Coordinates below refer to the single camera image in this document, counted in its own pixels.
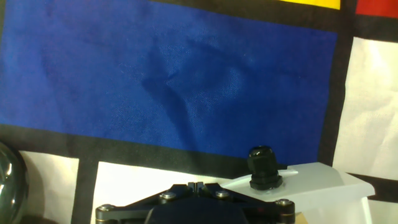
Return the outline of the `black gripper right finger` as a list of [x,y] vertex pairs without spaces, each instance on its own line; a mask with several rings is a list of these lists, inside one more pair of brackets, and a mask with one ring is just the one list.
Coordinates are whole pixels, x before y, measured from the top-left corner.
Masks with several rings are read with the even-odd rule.
[[244,217],[246,223],[295,223],[295,203],[286,198],[265,202],[222,188],[217,183],[203,182],[197,183],[197,196],[238,210],[239,216]]

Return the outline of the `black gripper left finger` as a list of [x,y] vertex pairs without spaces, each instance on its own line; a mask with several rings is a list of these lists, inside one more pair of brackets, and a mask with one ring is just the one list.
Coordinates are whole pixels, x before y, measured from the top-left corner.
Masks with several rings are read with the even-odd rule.
[[174,184],[171,188],[159,192],[138,202],[125,206],[103,204],[95,210],[95,223],[123,223],[127,220],[145,220],[149,212],[158,205],[189,198],[197,192],[197,183]]

